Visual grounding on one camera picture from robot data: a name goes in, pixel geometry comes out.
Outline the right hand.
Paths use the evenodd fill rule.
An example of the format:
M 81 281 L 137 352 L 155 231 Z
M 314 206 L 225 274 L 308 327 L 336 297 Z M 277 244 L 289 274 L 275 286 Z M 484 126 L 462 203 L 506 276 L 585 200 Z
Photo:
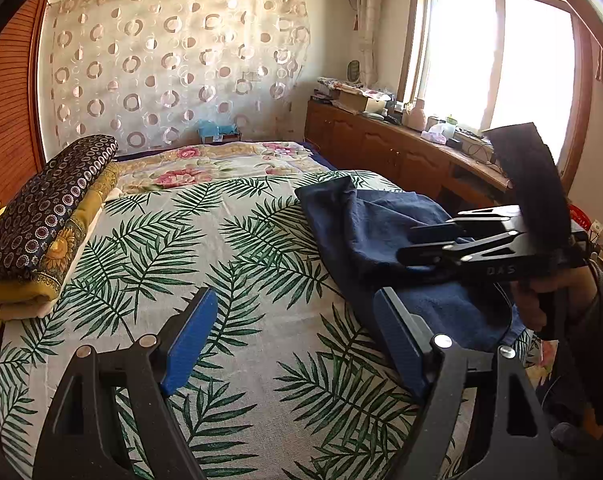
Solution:
M 577 318 L 597 298 L 597 276 L 587 267 L 562 269 L 546 278 L 510 282 L 519 317 L 540 332 L 549 325 L 550 307 Z

